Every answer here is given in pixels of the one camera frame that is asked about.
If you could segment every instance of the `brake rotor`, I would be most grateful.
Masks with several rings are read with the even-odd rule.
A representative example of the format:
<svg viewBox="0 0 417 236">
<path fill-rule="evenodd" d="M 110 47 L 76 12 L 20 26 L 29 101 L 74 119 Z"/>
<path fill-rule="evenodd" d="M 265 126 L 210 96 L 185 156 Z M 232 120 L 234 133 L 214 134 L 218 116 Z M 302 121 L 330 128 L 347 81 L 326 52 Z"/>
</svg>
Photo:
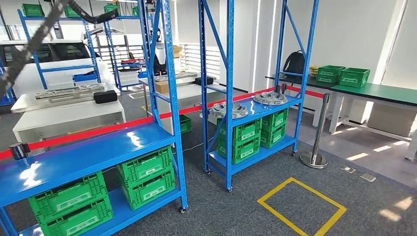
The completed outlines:
<svg viewBox="0 0 417 236">
<path fill-rule="evenodd" d="M 282 105 L 287 102 L 287 98 L 285 97 L 284 94 L 279 94 L 273 91 L 256 94 L 253 97 L 253 100 L 255 102 L 259 102 L 265 105 L 273 105 L 273 106 Z"/>
<path fill-rule="evenodd" d="M 216 103 L 210 108 L 210 114 L 217 118 L 223 118 L 226 114 L 226 102 Z M 232 119 L 238 119 L 247 116 L 248 110 L 238 102 L 233 103 Z"/>
</svg>

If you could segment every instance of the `green-top workbench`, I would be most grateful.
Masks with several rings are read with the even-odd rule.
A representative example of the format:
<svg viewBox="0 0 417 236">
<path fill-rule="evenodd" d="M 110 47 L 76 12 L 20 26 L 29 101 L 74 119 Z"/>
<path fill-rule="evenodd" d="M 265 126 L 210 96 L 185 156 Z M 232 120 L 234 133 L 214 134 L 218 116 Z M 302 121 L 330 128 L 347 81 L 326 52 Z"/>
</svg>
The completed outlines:
<svg viewBox="0 0 417 236">
<path fill-rule="evenodd" d="M 275 80 L 275 75 L 268 75 L 265 78 Z M 280 77 L 279 81 L 291 83 L 291 84 L 301 84 L 300 77 Z M 326 83 L 316 81 L 315 78 L 311 78 L 310 76 L 307 79 L 307 86 L 319 88 L 319 89 L 326 89 L 332 92 L 332 100 L 335 100 L 331 124 L 329 128 L 330 133 L 334 133 L 336 131 L 337 126 L 344 123 L 354 127 L 361 127 L 365 128 L 371 132 L 378 133 L 381 135 L 385 135 L 388 137 L 392 137 L 395 139 L 406 140 L 410 141 L 410 145 L 406 154 L 406 159 L 415 161 L 416 160 L 416 152 L 417 152 L 417 132 L 411 138 L 401 137 L 395 134 L 390 134 L 385 131 L 373 129 L 367 127 L 365 125 L 358 125 L 356 123 L 349 122 L 349 113 L 352 108 L 352 103 L 354 99 L 364 100 L 364 101 L 372 101 L 377 103 L 385 103 L 392 106 L 400 106 L 400 107 L 408 107 L 413 110 L 417 110 L 417 90 L 409 89 L 409 88 L 399 88 L 393 86 L 385 86 L 385 85 L 376 85 L 367 83 L 361 88 L 349 87 L 349 86 L 342 86 L 338 85 L 337 83 Z M 342 111 L 342 104 L 344 99 L 347 98 L 348 101 L 345 102 L 345 113 L 341 115 Z"/>
</svg>

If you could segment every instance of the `cardboard box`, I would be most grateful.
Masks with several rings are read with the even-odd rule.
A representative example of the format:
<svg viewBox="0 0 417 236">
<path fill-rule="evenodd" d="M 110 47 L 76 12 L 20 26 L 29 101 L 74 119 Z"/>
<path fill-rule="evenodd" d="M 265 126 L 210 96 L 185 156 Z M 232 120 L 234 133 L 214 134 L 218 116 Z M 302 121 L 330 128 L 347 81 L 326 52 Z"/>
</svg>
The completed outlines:
<svg viewBox="0 0 417 236">
<path fill-rule="evenodd" d="M 181 51 L 182 51 L 182 47 L 181 46 L 173 46 L 174 49 L 174 58 L 180 58 L 181 57 Z"/>
<path fill-rule="evenodd" d="M 155 90 L 158 93 L 169 93 L 168 81 L 155 82 Z"/>
</svg>

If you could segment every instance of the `white car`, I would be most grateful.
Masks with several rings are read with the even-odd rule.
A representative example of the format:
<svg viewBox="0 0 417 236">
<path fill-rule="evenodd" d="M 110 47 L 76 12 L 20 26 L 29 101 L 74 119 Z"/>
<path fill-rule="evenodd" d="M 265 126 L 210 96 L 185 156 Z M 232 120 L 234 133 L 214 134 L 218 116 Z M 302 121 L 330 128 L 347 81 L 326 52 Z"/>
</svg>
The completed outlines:
<svg viewBox="0 0 417 236">
<path fill-rule="evenodd" d="M 14 61 L 16 54 L 22 50 L 26 41 L 4 41 L 0 42 L 0 56 L 3 66 L 7 67 Z M 97 56 L 97 65 L 102 83 L 114 84 L 114 77 L 110 72 L 107 63 Z M 56 39 L 44 41 L 37 52 L 39 64 L 42 69 L 67 67 L 75 65 L 90 65 L 91 57 L 87 46 L 81 41 Z M 93 68 L 64 70 L 43 73 L 48 89 L 65 89 L 74 86 L 72 76 L 85 74 L 93 71 Z M 40 80 L 39 72 L 33 59 L 26 64 L 23 71 L 16 79 L 13 90 L 16 97 L 25 93 L 35 93 L 44 89 Z"/>
</svg>

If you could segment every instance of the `black box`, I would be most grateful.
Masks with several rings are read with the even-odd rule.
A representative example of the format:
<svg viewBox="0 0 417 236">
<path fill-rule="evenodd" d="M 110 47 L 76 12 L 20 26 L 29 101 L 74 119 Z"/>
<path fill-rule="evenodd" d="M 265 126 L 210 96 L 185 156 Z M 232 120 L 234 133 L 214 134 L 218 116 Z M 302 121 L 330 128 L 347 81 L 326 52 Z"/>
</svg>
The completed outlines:
<svg viewBox="0 0 417 236">
<path fill-rule="evenodd" d="M 117 94 L 114 90 L 95 92 L 93 97 L 97 104 L 117 101 Z"/>
<path fill-rule="evenodd" d="M 207 76 L 207 85 L 212 85 L 214 81 L 214 78 L 211 76 Z M 196 80 L 194 81 L 195 84 L 200 85 L 201 86 L 201 77 L 196 78 Z"/>
</svg>

